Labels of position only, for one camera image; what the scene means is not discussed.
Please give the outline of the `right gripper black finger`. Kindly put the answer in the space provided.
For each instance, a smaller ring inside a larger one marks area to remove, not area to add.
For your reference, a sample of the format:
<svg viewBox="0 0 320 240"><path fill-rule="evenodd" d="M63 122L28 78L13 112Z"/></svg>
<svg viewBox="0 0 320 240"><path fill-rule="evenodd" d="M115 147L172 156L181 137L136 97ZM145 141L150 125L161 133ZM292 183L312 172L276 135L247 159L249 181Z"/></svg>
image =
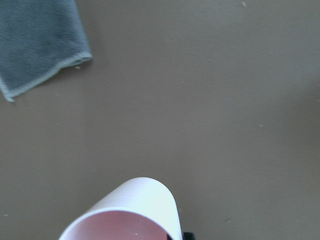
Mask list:
<svg viewBox="0 0 320 240"><path fill-rule="evenodd" d="M193 232L184 232L183 233L183 240L194 240L194 233Z"/></svg>

